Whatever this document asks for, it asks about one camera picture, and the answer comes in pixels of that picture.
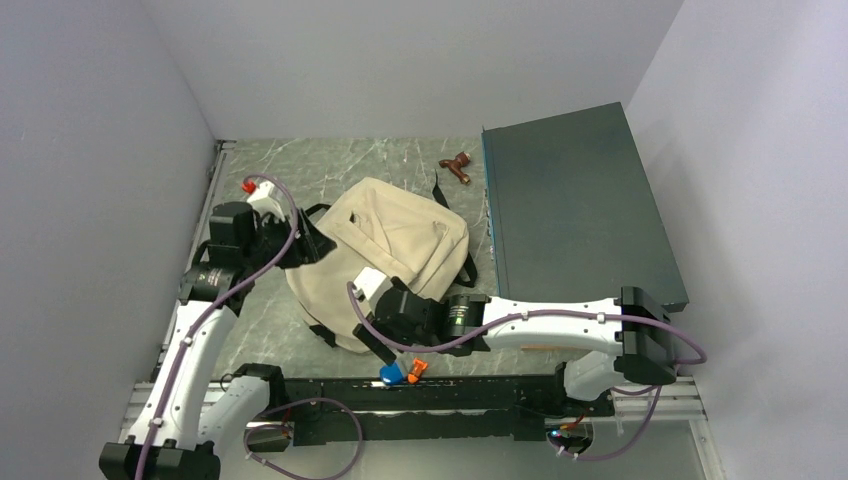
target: gray wall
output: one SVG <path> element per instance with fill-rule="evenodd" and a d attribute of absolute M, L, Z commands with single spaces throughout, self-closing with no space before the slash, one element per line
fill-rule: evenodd
<path fill-rule="evenodd" d="M 144 0 L 218 138 L 467 136 L 630 100 L 682 0 Z"/>
<path fill-rule="evenodd" d="M 213 137 L 137 0 L 0 8 L 0 478 L 101 478 Z"/>
<path fill-rule="evenodd" d="M 848 4 L 684 3 L 627 115 L 729 478 L 844 478 Z"/>

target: orange clip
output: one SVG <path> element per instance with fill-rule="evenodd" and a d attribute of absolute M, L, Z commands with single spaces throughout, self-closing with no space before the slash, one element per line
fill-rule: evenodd
<path fill-rule="evenodd" d="M 248 195 L 253 195 L 253 192 L 256 191 L 256 183 L 253 180 L 247 180 L 246 182 L 241 184 L 241 189 L 244 190 Z"/>
<path fill-rule="evenodd" d="M 427 370 L 427 367 L 430 365 L 418 358 L 416 358 L 412 363 L 412 370 L 406 376 L 406 381 L 409 383 L 418 383 L 418 380 L 421 379 L 421 374 L 423 374 L 424 370 Z"/>

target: blue object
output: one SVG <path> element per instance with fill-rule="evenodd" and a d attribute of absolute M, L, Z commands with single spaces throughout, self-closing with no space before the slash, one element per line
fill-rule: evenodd
<path fill-rule="evenodd" d="M 406 381 L 406 374 L 397 362 L 380 368 L 380 380 L 386 385 L 397 385 Z"/>

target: red cap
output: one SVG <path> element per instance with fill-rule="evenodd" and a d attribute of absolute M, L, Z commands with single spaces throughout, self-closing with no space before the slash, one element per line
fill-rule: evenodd
<path fill-rule="evenodd" d="M 247 180 L 241 184 L 241 189 L 247 192 L 248 195 L 252 195 L 256 191 L 256 184 L 253 183 L 253 180 Z"/>

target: orange object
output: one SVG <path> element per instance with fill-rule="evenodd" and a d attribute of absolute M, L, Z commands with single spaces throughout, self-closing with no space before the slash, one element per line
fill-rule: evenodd
<path fill-rule="evenodd" d="M 248 180 L 241 184 L 241 189 L 247 192 L 248 195 L 252 195 L 256 191 L 256 184 L 253 180 Z"/>
<path fill-rule="evenodd" d="M 418 380 L 421 379 L 421 375 L 424 373 L 424 370 L 427 370 L 430 364 L 427 362 L 416 358 L 412 362 L 412 370 L 406 376 L 406 381 L 409 383 L 418 383 Z"/>
<path fill-rule="evenodd" d="M 439 166 L 450 170 L 463 185 L 468 185 L 471 183 L 471 178 L 462 171 L 462 167 L 468 165 L 470 161 L 471 155 L 465 152 L 459 152 L 453 160 L 440 160 Z"/>
<path fill-rule="evenodd" d="M 582 422 L 584 418 L 586 418 L 586 412 L 585 411 L 582 414 L 580 414 L 579 417 L 577 417 L 577 420 L 575 420 L 571 423 L 566 423 L 565 425 L 561 425 L 559 428 L 561 428 L 563 430 L 571 430 L 572 428 L 576 428 L 577 425 L 579 425 L 580 422 Z"/>

